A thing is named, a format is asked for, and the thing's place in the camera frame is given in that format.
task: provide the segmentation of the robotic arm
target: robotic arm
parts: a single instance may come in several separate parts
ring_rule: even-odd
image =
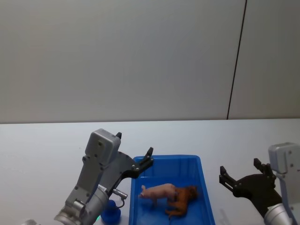
[[[254,166],[262,174],[252,174],[238,181],[220,167],[219,182],[232,191],[235,197],[249,199],[266,225],[300,224],[300,146],[283,143],[269,147],[270,164],[257,158]],[[281,194],[274,190],[276,176],[280,179]]]
[[[137,178],[154,160],[153,148],[138,163],[118,151],[121,136],[121,133],[113,135],[103,129],[91,133],[77,184],[54,220],[64,225],[92,225],[105,210],[112,193],[126,199],[127,195],[116,187],[124,178]],[[31,224],[36,223],[29,220],[24,225]]]

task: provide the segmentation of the white tabletop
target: white tabletop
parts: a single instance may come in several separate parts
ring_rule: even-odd
[[[99,128],[122,132],[119,150],[131,157],[149,147],[156,155],[199,155],[217,225],[263,225],[249,200],[235,198],[219,184],[221,165],[239,179],[258,172],[253,158],[269,161],[270,145],[300,143],[300,119],[0,125],[1,224],[26,218],[56,224],[53,217],[77,182],[90,133]],[[118,188],[130,194],[130,179]],[[121,210],[124,225],[129,198]]]

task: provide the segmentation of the toy dog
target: toy dog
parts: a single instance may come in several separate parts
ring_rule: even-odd
[[[169,219],[172,216],[183,216],[187,213],[188,203],[198,197],[197,187],[188,186],[184,188],[175,188],[176,198],[175,202],[168,201],[168,205],[175,208],[175,210],[165,210],[169,215]]]
[[[157,205],[157,199],[159,198],[167,198],[168,201],[174,201],[176,195],[175,189],[176,187],[173,184],[163,184],[148,189],[142,185],[142,192],[139,197],[149,198],[153,201],[154,205]]]

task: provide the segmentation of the pink toy pig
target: pink toy pig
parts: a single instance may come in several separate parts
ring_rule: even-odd
[[[142,192],[139,195],[140,198],[149,198],[153,201],[153,204],[157,204],[157,199],[159,198],[168,198],[169,201],[174,201],[176,192],[175,186],[173,184],[163,184],[155,187],[150,187],[146,189],[142,185]]]

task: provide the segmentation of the blue plastic bin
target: blue plastic bin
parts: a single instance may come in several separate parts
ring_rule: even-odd
[[[129,225],[214,225],[200,158],[191,155],[153,158],[153,166],[131,181]],[[134,158],[135,161],[141,159],[142,157]],[[196,185],[199,193],[198,199],[189,204],[186,216],[172,217],[170,222],[165,214],[165,209],[169,208],[166,199],[159,199],[154,207],[150,199],[138,197],[142,185],[150,188],[165,183],[172,183],[177,187]]]

